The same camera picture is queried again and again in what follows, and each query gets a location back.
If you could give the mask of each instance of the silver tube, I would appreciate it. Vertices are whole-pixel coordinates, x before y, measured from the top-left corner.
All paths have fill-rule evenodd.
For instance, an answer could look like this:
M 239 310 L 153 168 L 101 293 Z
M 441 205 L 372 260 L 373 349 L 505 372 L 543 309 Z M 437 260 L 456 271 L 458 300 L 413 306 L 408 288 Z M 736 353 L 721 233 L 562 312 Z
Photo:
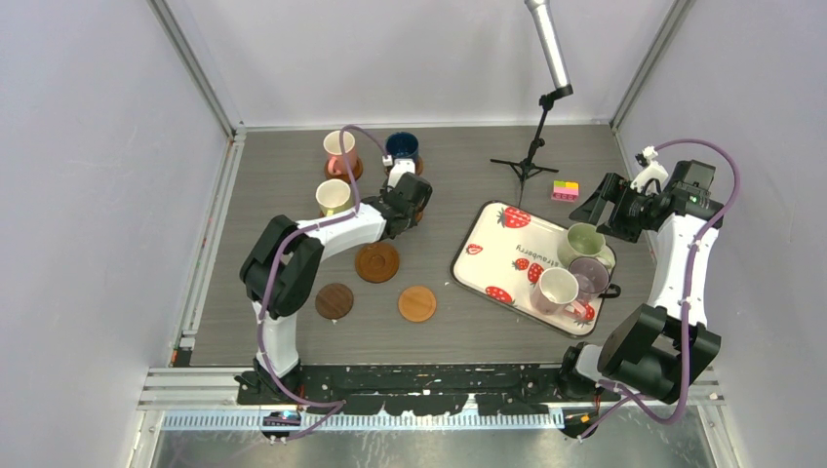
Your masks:
M 557 33 L 554 30 L 554 21 L 551 20 L 548 2 L 549 0 L 526 0 L 526 6 L 529 7 L 534 18 L 534 25 L 540 36 L 540 44 L 556 91 L 565 88 L 570 82 L 566 64 L 563 62 L 563 54 L 560 52 L 560 43 L 557 41 Z

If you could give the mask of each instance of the mug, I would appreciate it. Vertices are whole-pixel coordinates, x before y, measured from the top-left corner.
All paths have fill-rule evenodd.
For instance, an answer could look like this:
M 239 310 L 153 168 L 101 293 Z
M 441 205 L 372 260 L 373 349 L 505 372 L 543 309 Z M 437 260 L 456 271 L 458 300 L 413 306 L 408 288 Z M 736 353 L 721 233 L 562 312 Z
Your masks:
M 342 156 L 338 142 L 340 132 L 340 130 L 330 132 L 323 142 L 325 151 L 328 152 L 328 173 L 334 176 L 347 174 L 344 159 L 350 163 L 351 171 L 356 169 L 356 163 L 359 162 L 359 156 L 356 154 L 356 138 L 350 132 L 344 133 L 344 156 Z
M 394 161 L 405 158 L 416 163 L 419 160 L 419 140 L 414 134 L 397 132 L 385 141 L 385 151 Z
M 322 215 L 330 216 L 353 208 L 353 193 L 343 180 L 332 178 L 316 188 L 316 203 Z
M 614 253 L 606 245 L 606 236 L 597 232 L 596 226 L 585 222 L 570 227 L 566 239 L 557 248 L 557 258 L 567 268 L 581 256 L 595 258 L 609 270 L 615 265 Z
M 582 256 L 576 259 L 569 265 L 569 272 L 579 284 L 577 302 L 581 304 L 588 304 L 597 297 L 620 297 L 620 286 L 610 283 L 609 270 L 595 258 Z
M 569 270 L 553 267 L 542 272 L 530 300 L 540 313 L 556 314 L 577 299 L 578 291 L 577 279 Z

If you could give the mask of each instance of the red strawberry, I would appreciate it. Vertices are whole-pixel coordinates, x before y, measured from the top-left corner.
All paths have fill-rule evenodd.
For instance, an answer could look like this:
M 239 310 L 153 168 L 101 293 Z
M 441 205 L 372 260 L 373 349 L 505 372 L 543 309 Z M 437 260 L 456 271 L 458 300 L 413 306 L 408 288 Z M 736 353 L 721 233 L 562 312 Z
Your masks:
M 510 227 L 516 229 L 518 227 L 528 226 L 532 222 L 532 216 L 522 210 L 514 207 L 508 207 L 500 210 L 499 216 L 496 220 L 502 227 Z
M 486 294 L 505 304 L 514 305 L 514 299 L 511 298 L 511 294 L 496 286 L 487 287 Z
M 574 322 L 581 327 L 589 325 L 594 320 L 595 315 L 597 315 L 594 311 L 594 307 L 592 307 L 591 305 L 585 304 L 583 305 L 583 307 L 586 309 L 586 311 L 583 313 L 583 316 L 580 317 L 580 315 L 577 314 L 577 318 L 574 319 Z
M 532 263 L 532 267 L 529 268 L 529 281 L 532 285 L 535 285 L 538 281 L 540 281 L 540 275 L 543 271 L 545 271 L 545 268 L 540 266 L 539 263 Z
M 483 251 L 483 248 L 482 248 L 482 247 L 480 247 L 480 246 L 478 246 L 478 245 L 476 245 L 476 244 L 468 244 L 468 247 L 466 247 L 466 248 L 465 248 L 465 251 L 466 251 L 469 255 L 476 255 L 476 254 L 478 254 L 478 253 L 482 252 L 482 251 Z
M 529 267 L 529 260 L 527 258 L 517 258 L 511 262 L 511 264 L 514 265 L 514 268 L 518 271 L 523 271 Z

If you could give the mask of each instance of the robotic arm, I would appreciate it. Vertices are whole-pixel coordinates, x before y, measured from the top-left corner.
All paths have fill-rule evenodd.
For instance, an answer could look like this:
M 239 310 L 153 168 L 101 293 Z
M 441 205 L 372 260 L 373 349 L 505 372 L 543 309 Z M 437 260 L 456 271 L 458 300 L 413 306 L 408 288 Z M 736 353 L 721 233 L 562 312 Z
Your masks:
M 265 346 L 278 377 L 284 376 L 298 364 L 295 312 L 310 296 L 319 264 L 352 247 L 394 239 L 415 227 L 416 214 L 425 209 L 431 192 L 431 185 L 424 178 L 415 175 L 412 169 L 409 173 L 400 174 L 394 186 L 388 185 L 379 196 L 363 199 L 359 212 L 354 217 L 331 226 L 319 227 L 290 242 L 285 250 L 286 255 L 278 266 L 276 284 L 273 285 L 273 294 L 267 304 L 268 315 L 263 324 Z M 349 214 L 350 211 L 324 220 Z M 279 245 L 296 230 L 319 225 L 320 221 L 321 219 L 293 222 L 281 214 L 267 224 L 244 261 L 239 275 L 247 289 L 247 298 L 253 302 L 256 316 L 261 311 L 261 300 Z M 256 354 L 256 359 L 263 364 L 260 352 Z
M 666 171 L 654 170 L 645 150 L 638 155 L 642 174 L 658 180 Z M 641 232 L 657 232 L 657 268 L 649 300 L 623 322 L 603 346 L 579 343 L 569 348 L 561 366 L 559 386 L 570 398 L 584 398 L 595 391 L 600 379 L 618 381 L 633 391 L 666 404 L 680 395 L 681 352 L 689 352 L 690 382 L 693 383 L 717 356 L 721 338 L 706 330 L 703 291 L 706 266 L 712 245 L 718 238 L 719 220 L 699 241 L 692 272 L 692 303 L 689 310 L 689 350 L 680 350 L 681 304 L 684 275 L 692 239 L 723 205 L 709 198 L 715 168 L 697 161 L 681 161 L 662 191 L 649 193 L 649 181 L 629 181 L 618 174 L 606 174 L 594 194 L 574 212 L 572 220 L 597 224 L 606 202 L 614 203 L 609 220 L 598 232 L 637 242 Z M 678 350 L 667 352 L 654 343 L 659 336 L 672 340 Z

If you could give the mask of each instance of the black mug handle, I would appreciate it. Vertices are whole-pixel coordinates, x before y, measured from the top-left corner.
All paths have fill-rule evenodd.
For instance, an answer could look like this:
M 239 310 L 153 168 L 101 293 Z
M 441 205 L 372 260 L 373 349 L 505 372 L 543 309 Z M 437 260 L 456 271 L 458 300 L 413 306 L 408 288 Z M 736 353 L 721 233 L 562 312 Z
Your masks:
M 611 284 L 608 288 L 606 288 L 606 292 L 600 294 L 599 297 L 603 299 L 614 299 L 616 297 L 620 297 L 620 291 L 620 286 Z

